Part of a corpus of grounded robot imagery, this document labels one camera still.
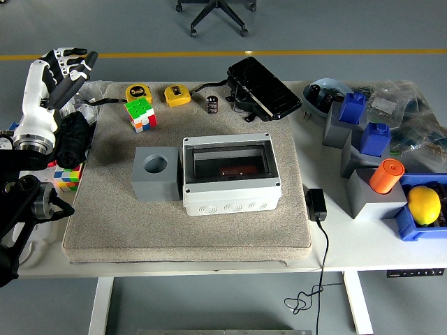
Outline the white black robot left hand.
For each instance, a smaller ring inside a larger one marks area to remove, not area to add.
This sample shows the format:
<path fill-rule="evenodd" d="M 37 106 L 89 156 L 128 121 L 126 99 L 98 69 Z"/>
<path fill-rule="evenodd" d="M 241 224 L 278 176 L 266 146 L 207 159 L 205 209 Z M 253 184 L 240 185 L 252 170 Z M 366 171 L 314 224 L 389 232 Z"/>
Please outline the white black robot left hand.
<path fill-rule="evenodd" d="M 23 116 L 14 141 L 24 137 L 55 143 L 55 112 L 79 91 L 98 59 L 83 48 L 60 47 L 37 58 L 29 68 L 22 101 Z"/>

